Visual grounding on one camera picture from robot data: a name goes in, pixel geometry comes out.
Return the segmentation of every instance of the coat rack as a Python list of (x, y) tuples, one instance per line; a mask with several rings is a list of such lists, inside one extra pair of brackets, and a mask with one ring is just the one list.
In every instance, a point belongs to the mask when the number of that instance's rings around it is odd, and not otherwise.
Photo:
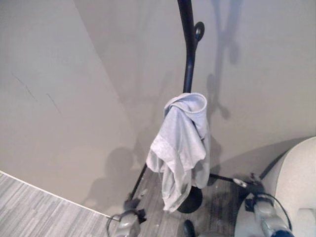
[(184, 75), (183, 92), (190, 93), (192, 87), (196, 49), (198, 42), (204, 35), (204, 24), (202, 22), (197, 22), (197, 24), (194, 26), (191, 0), (178, 0), (178, 5), (187, 48), (187, 62)]
[[(204, 24), (197, 22), (194, 26), (191, 0), (178, 0), (184, 39), (186, 41), (187, 61), (184, 75), (183, 92), (191, 92), (194, 62), (198, 42), (204, 35)], [(191, 213), (196, 211), (202, 203), (201, 189), (192, 186), (189, 196), (180, 205), (178, 211)]]

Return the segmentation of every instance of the beige wall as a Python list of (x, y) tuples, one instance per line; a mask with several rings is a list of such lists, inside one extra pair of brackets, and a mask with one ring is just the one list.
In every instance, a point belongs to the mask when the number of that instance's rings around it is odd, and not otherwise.
[(116, 212), (143, 160), (74, 3), (1, 1), (0, 32), (0, 170)]
[[(182, 91), (177, 2), (0, 4), (0, 169), (112, 214)], [(213, 171), (261, 172), (316, 134), (315, 1), (194, 0), (193, 10), (205, 23), (193, 91), (209, 98)]]
[[(205, 23), (193, 91), (208, 96), (213, 172), (261, 172), (316, 134), (314, 0), (194, 0)], [(144, 150), (182, 91), (177, 1), (75, 0)], [(150, 139), (142, 139), (146, 134)]]

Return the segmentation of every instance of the fabric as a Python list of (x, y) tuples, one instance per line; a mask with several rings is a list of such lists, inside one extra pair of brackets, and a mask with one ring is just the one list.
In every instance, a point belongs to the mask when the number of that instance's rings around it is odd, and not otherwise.
[(206, 98), (183, 93), (164, 107), (164, 120), (154, 139), (146, 163), (163, 173), (164, 210), (175, 211), (186, 199), (191, 186), (204, 188), (210, 170), (210, 133)]

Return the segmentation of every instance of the gray carpet floor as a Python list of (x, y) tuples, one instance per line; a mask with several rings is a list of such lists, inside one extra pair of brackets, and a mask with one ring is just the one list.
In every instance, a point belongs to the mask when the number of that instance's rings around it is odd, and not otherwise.
[(107, 219), (0, 173), (0, 237), (106, 237)]
[[(203, 232), (233, 236), (242, 202), (236, 185), (217, 180), (202, 190), (201, 207), (191, 213), (164, 212), (158, 174), (147, 169), (135, 196), (147, 189), (139, 209), (147, 221), (140, 237), (184, 237), (183, 222), (190, 219), (197, 234)], [(106, 237), (108, 217), (61, 199), (0, 173), (0, 237)], [(117, 226), (113, 221), (110, 233)]]
[(157, 173), (146, 169), (135, 196), (147, 189), (139, 204), (147, 213), (147, 221), (141, 224), (140, 237), (184, 237), (183, 223), (193, 222), (196, 233), (204, 232), (234, 236), (239, 207), (246, 197), (245, 191), (235, 184), (222, 180), (210, 180), (212, 184), (202, 189), (203, 201), (198, 210), (190, 214), (163, 211), (161, 181)]

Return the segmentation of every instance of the black round base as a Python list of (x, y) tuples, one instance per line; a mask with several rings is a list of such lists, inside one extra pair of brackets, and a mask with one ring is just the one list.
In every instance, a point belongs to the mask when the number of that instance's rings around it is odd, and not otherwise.
[(184, 200), (181, 206), (178, 207), (178, 211), (181, 213), (192, 213), (198, 210), (198, 208), (201, 206), (202, 199), (202, 190), (192, 186), (189, 196)]

